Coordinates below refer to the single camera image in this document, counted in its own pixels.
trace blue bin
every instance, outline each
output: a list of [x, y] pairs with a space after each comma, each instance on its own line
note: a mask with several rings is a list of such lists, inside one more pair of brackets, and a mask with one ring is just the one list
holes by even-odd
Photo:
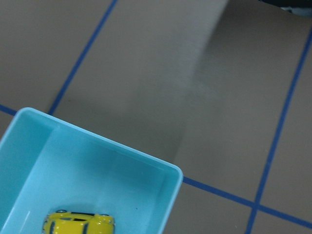
[[183, 180], [175, 165], [23, 108], [0, 142], [0, 234], [41, 233], [65, 209], [115, 218], [115, 234], [160, 234]]

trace yellow toy car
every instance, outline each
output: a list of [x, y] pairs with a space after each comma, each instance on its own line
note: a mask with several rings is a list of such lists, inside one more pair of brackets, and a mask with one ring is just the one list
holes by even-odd
[[42, 234], [113, 234], [114, 227], [114, 218], [108, 214], [58, 210], [45, 218]]

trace toy car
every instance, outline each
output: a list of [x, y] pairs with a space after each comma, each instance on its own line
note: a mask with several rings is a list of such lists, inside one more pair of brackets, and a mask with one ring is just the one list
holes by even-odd
[[114, 227], [114, 218], [108, 214], [58, 210], [45, 218], [42, 234], [113, 234]]

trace gray surface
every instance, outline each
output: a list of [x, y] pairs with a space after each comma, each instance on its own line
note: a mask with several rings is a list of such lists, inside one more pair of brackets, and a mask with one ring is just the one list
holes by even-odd
[[[108, 4], [1, 1], [0, 104], [49, 110]], [[118, 1], [55, 115], [253, 201], [311, 23], [256, 0]], [[262, 200], [307, 221], [311, 62]], [[249, 214], [183, 184], [165, 233], [244, 233]], [[311, 231], [259, 212], [252, 233]]]
[[312, 230], [294, 223], [259, 212], [253, 234], [311, 234]]
[[242, 234], [250, 208], [183, 184], [164, 234]]
[[295, 91], [263, 204], [312, 221], [312, 53]]

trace blue grid line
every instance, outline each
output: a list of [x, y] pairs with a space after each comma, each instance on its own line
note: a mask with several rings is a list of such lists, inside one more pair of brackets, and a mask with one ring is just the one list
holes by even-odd
[[309, 49], [311, 47], [311, 42], [312, 42], [312, 29], [309, 32], [309, 36], [308, 36], [307, 42], [306, 42], [306, 44], [304, 46], [302, 55], [301, 55], [300, 60], [299, 60], [298, 67], [297, 67], [296, 72], [295, 72], [295, 74], [293, 76], [293, 79], [292, 79], [289, 91], [288, 91], [286, 99], [285, 99], [285, 103], [284, 103], [284, 106], [283, 106], [283, 109], [282, 109], [282, 112], [281, 112], [281, 116], [280, 116], [280, 119], [279, 119], [279, 122], [278, 122], [278, 125], [277, 125], [277, 128], [276, 128], [276, 132], [275, 132], [272, 144], [271, 144], [269, 155], [268, 155], [265, 167], [264, 167], [264, 171], [263, 171], [263, 174], [262, 174], [262, 177], [261, 177], [261, 181], [259, 183], [259, 187], [258, 187], [258, 190], [257, 190], [256, 197], [255, 197], [255, 200], [254, 200], [255, 206], [253, 207], [253, 209], [251, 211], [245, 234], [250, 234], [252, 232], [254, 221], [255, 221], [255, 218], [256, 218], [256, 215], [257, 215], [257, 211], [258, 211], [258, 209], [260, 207], [260, 202], [261, 202], [261, 199], [262, 199], [262, 195], [263, 195], [263, 192], [264, 192], [264, 188], [265, 188], [266, 182], [268, 180], [269, 172], [270, 172], [271, 165], [272, 165], [272, 162], [273, 162], [273, 159], [274, 159], [274, 155], [275, 155], [275, 152], [276, 152], [276, 149], [277, 149], [277, 145], [278, 145], [278, 142], [279, 142], [282, 130], [283, 130], [283, 126], [284, 126], [284, 123], [285, 123], [286, 115], [287, 115], [287, 112], [288, 112], [288, 109], [289, 109], [289, 106], [290, 106], [290, 103], [291, 103], [291, 100], [292, 100], [292, 97], [293, 97], [293, 94], [294, 94], [294, 90], [295, 90], [297, 82], [299, 80], [299, 77], [300, 77], [303, 65], [304, 65], [304, 63], [306, 61], [308, 51], [309, 51]]
[[113, 11], [116, 3], [118, 0], [112, 0], [112, 2], [110, 3], [109, 7], [107, 8], [106, 12], [104, 13], [102, 19], [100, 20], [100, 22], [98, 23], [95, 31], [93, 32], [93, 34], [91, 35], [88, 43], [86, 44], [86, 46], [84, 47], [82, 53], [80, 54], [78, 60], [76, 61], [73, 69], [71, 70], [70, 74], [68, 75], [66, 81], [64, 82], [61, 90], [59, 91], [56, 99], [54, 100], [48, 114], [53, 115], [56, 108], [58, 107], [60, 101], [62, 100], [68, 86], [70, 85], [71, 81], [73, 80], [75, 74], [77, 73], [77, 70], [79, 69], [79, 67], [81, 66], [84, 58], [86, 57], [87, 53], [89, 52], [91, 46], [93, 45], [94, 41], [96, 40], [97, 36], [99, 35], [101, 29], [103, 28], [104, 24], [106, 23], [108, 17], [110, 16], [111, 12]]
[[[217, 196], [220, 196], [220, 197], [226, 198], [228, 200], [237, 202], [239, 204], [242, 204], [242, 205], [245, 205], [245, 206], [248, 206], [248, 207], [251, 207], [251, 208], [255, 207], [255, 203], [252, 202], [252, 201], [249, 201], [249, 200], [244, 199], [242, 197], [239, 197], [239, 196], [233, 195], [231, 193], [225, 192], [223, 190], [214, 188], [214, 187], [212, 187], [210, 185], [203, 184], [201, 182], [198, 182], [196, 180], [190, 179], [188, 177], [184, 177], [183, 178], [183, 182], [188, 184], [188, 185], [191, 185], [193, 187], [196, 187], [196, 188], [205, 190], [205, 191], [207, 191], [209, 193], [215, 194]], [[265, 213], [269, 214], [269, 215], [276, 216], [278, 218], [281, 218], [281, 219], [284, 219], [286, 221], [295, 223], [297, 225], [300, 225], [300, 226], [312, 229], [312, 223], [310, 223], [308, 221], [305, 221], [303, 219], [297, 218], [295, 216], [292, 216], [292, 215], [289, 215], [289, 214], [286, 214], [286, 213], [274, 210], [272, 208], [269, 208], [269, 207], [266, 207], [266, 206], [263, 206], [263, 205], [260, 205], [258, 209], [260, 211], [262, 211], [262, 212], [265, 212]]]
[[12, 115], [12, 116], [14, 116], [16, 114], [16, 112], [17, 112], [15, 110], [13, 110], [13, 109], [11, 109], [11, 108], [9, 108], [7, 106], [3, 106], [1, 104], [0, 104], [0, 111], [5, 112], [5, 113], [7, 113], [9, 115]]

